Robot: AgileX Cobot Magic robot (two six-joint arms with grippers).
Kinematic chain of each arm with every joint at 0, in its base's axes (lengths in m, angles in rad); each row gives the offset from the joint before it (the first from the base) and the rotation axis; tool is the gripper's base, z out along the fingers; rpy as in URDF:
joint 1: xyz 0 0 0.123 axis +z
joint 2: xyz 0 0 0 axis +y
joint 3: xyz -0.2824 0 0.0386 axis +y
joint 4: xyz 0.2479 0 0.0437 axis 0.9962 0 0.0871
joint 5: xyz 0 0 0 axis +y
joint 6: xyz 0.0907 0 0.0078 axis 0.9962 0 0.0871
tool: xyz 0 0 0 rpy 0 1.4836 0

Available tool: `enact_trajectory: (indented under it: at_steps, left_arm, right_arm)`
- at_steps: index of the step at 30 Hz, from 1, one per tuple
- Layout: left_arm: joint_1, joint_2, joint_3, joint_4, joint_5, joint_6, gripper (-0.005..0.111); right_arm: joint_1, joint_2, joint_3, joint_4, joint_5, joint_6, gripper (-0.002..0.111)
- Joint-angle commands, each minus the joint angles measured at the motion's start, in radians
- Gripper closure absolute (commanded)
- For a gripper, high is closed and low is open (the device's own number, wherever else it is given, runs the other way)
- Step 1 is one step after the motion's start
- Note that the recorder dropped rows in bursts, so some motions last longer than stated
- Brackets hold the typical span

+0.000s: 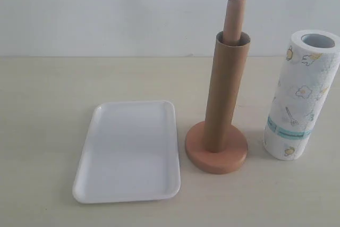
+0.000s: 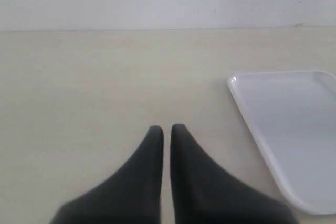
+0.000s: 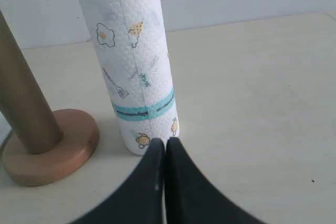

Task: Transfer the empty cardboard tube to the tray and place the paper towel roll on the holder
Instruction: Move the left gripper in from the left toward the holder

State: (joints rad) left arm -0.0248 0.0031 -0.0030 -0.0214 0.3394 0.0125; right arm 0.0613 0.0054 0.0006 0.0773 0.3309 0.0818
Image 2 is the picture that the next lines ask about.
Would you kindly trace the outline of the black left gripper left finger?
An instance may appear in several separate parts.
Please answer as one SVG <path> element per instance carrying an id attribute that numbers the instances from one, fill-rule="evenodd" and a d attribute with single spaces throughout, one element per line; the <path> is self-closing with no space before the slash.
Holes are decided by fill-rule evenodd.
<path id="1" fill-rule="evenodd" d="M 112 176 L 61 206 L 51 223 L 160 223 L 163 148 L 162 128 L 149 127 Z"/>

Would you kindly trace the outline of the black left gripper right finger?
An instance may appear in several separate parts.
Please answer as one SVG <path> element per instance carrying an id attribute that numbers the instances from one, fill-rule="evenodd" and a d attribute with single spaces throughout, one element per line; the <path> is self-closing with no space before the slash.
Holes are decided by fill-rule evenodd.
<path id="1" fill-rule="evenodd" d="M 171 129 L 170 178 L 176 223 L 297 223 L 289 207 L 220 167 L 184 124 Z"/>

